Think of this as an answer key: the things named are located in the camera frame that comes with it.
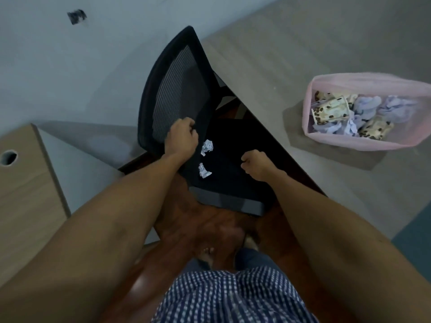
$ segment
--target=fist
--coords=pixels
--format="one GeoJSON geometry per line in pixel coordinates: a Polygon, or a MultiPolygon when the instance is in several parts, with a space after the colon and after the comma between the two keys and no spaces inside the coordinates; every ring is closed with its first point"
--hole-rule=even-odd
{"type": "Polygon", "coordinates": [[[269,173],[278,170],[266,154],[257,149],[245,152],[241,160],[244,161],[241,168],[258,181],[265,181],[269,173]]]}
{"type": "Polygon", "coordinates": [[[177,155],[184,163],[193,155],[198,144],[196,130],[192,129],[194,120],[178,119],[171,126],[165,139],[165,155],[177,155]]]}

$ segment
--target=person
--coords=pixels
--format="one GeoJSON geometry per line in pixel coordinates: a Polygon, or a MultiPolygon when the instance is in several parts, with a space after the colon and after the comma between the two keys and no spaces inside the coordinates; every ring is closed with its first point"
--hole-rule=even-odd
{"type": "MultiPolygon", "coordinates": [[[[62,225],[0,289],[1,322],[98,319],[139,254],[175,173],[195,152],[193,124],[176,121],[162,158],[109,186],[62,225]]],[[[385,236],[288,177],[264,153],[246,152],[242,160],[246,173],[272,187],[312,269],[359,320],[430,320],[430,284],[385,236]]],[[[189,263],[153,321],[315,322],[275,263],[250,239],[245,246],[236,259],[243,271],[236,274],[189,263]]],[[[203,254],[208,262],[211,252],[203,254]]]]}

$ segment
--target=wooden floor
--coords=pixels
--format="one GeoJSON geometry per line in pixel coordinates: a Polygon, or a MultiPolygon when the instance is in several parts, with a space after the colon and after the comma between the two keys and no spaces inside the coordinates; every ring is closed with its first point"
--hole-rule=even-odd
{"type": "MultiPolygon", "coordinates": [[[[236,109],[227,107],[220,118],[233,118],[236,109]]],[[[244,120],[255,120],[246,113],[244,120]]],[[[313,181],[280,147],[283,170],[294,179],[320,192],[313,181]]],[[[126,173],[151,163],[145,156],[125,168],[126,173]]],[[[233,270],[235,251],[244,232],[255,233],[261,251],[286,273],[306,306],[321,322],[356,322],[354,316],[322,286],[292,233],[278,202],[264,217],[255,218],[199,204],[176,175],[155,225],[161,241],[146,247],[116,291],[101,322],[149,321],[174,279],[187,261],[205,247],[215,248],[214,269],[233,270]]]]}

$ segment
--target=white wall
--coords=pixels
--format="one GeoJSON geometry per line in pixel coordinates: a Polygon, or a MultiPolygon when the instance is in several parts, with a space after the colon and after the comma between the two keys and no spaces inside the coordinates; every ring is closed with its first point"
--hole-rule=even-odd
{"type": "Polygon", "coordinates": [[[35,122],[119,167],[140,152],[139,102],[165,45],[274,0],[0,0],[0,135],[35,122]],[[72,25],[67,12],[88,19],[72,25]]]}

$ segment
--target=desk surface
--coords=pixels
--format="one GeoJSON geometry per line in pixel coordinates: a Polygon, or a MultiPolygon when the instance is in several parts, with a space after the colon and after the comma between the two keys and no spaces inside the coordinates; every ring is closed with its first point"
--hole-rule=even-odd
{"type": "Polygon", "coordinates": [[[202,43],[214,71],[326,195],[389,238],[431,200],[431,138],[391,152],[320,144],[302,132],[302,101],[320,74],[431,81],[431,2],[407,1],[280,0],[202,43]]]}

